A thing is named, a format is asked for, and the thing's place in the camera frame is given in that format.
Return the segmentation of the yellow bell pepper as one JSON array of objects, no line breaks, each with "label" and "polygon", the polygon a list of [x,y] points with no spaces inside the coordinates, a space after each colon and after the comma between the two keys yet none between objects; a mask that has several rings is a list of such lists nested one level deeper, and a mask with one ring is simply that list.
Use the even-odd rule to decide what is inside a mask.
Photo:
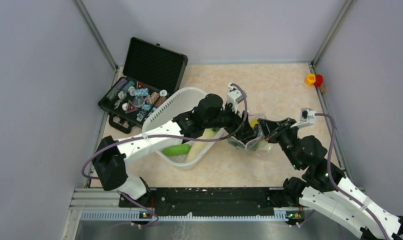
[{"label": "yellow bell pepper", "polygon": [[259,127],[259,122],[258,122],[258,120],[252,121],[252,122],[250,123],[250,126],[251,126],[253,129],[258,128],[258,127]]}]

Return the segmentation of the clear zip top bag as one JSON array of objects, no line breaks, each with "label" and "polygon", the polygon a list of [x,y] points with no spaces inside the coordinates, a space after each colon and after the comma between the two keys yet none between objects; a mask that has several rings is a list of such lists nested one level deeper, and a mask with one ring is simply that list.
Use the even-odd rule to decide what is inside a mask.
[{"label": "clear zip top bag", "polygon": [[[248,125],[246,124],[243,127],[243,132],[228,138],[227,143],[228,143],[228,140],[231,139],[231,138],[235,138],[235,139],[237,139],[239,141],[242,141],[243,143],[247,143],[249,140],[256,139],[256,138],[263,138],[264,139],[264,135],[263,135],[262,130],[260,129],[260,126],[258,126],[255,129],[253,129],[250,126],[251,122],[253,122],[255,120],[259,120],[259,119],[267,119],[267,117],[263,113],[249,114],[248,117],[246,118],[246,120],[248,122]],[[250,153],[253,153],[253,154],[256,154],[256,155],[263,155],[263,154],[266,154],[266,153],[270,152],[272,150],[272,148],[273,148],[273,145],[271,143],[268,143],[267,141],[265,141],[265,143],[264,143],[263,147],[261,148],[261,150],[255,151],[255,152],[250,152],[250,151],[247,151],[247,152],[250,152]]]}]

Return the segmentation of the green bok choy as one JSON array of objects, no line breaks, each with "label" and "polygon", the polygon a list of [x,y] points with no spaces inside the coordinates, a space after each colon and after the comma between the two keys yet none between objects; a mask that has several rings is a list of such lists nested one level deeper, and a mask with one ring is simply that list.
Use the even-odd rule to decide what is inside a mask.
[{"label": "green bok choy", "polygon": [[263,138],[255,138],[255,139],[249,140],[246,143],[243,143],[241,140],[237,140],[235,138],[230,138],[228,140],[228,143],[238,150],[256,152],[256,151],[261,150],[261,148],[263,147],[263,145],[265,143],[265,140]]}]

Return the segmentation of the white radish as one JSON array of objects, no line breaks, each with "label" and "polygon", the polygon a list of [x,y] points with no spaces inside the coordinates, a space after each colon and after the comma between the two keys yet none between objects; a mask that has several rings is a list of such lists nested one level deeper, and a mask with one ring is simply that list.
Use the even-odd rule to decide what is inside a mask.
[{"label": "white radish", "polygon": [[[216,134],[217,132],[215,130],[209,128],[203,132],[198,140],[212,140],[215,138]],[[186,156],[186,162],[198,161],[203,155],[202,151],[207,146],[207,144],[209,144],[209,142],[195,141]]]}]

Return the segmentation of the white plastic basket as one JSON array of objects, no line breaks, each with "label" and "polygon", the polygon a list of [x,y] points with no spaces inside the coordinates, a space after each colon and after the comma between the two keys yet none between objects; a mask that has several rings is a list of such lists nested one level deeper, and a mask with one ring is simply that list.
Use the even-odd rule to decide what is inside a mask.
[{"label": "white plastic basket", "polygon": [[[193,86],[179,89],[144,121],[141,130],[143,132],[150,131],[165,124],[169,120],[172,120],[177,115],[192,110],[206,95],[207,93],[205,91]],[[161,150],[158,150],[156,153],[166,162],[175,166],[177,169],[189,170],[193,168],[203,158],[203,156],[210,150],[210,148],[214,144],[214,142],[209,142],[202,151],[201,158],[199,160],[190,162],[186,162],[187,154],[178,156],[166,156],[162,154]]]}]

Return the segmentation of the light green small cucumber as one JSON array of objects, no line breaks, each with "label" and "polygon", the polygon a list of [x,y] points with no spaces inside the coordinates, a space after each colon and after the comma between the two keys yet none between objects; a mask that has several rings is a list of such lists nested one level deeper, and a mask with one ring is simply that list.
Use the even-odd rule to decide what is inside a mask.
[{"label": "light green small cucumber", "polygon": [[161,153],[168,157],[181,156],[188,154],[191,150],[191,147],[192,146],[189,144],[173,145],[164,148]]}]

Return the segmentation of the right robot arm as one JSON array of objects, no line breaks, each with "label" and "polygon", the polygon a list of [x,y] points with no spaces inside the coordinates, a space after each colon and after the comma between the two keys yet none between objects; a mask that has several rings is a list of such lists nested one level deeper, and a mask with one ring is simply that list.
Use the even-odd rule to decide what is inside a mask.
[{"label": "right robot arm", "polygon": [[343,170],[328,162],[328,151],[313,135],[298,136],[292,118],[272,121],[260,118],[259,129],[270,144],[278,144],[301,178],[283,182],[283,201],[298,203],[340,224],[361,240],[399,240],[403,216],[386,211],[356,187]]}]

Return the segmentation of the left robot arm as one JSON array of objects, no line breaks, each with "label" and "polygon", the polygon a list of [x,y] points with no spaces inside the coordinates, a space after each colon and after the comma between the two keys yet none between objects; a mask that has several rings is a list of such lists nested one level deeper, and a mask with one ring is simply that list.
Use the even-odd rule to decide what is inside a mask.
[{"label": "left robot arm", "polygon": [[91,159],[98,180],[104,191],[126,194],[138,207],[150,200],[149,187],[138,176],[127,172],[127,165],[153,152],[185,142],[215,142],[203,133],[207,129],[224,129],[228,136],[236,136],[248,125],[247,111],[239,115],[238,104],[247,105],[247,95],[242,90],[227,94],[226,103],[216,94],[208,94],[192,110],[180,113],[173,119],[136,136],[115,140],[111,136],[102,139],[99,149]]}]

